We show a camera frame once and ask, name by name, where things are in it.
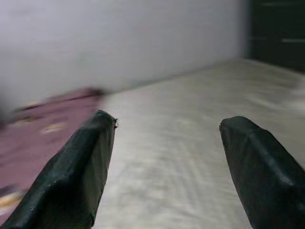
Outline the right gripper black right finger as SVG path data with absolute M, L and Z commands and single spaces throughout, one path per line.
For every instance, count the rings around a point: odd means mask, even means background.
M 305 170 L 267 130 L 243 116 L 219 126 L 238 197 L 254 229 L 305 227 Z

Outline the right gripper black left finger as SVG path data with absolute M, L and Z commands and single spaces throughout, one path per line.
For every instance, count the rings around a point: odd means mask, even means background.
M 107 180 L 115 119 L 99 110 L 39 173 L 4 229 L 90 229 Z

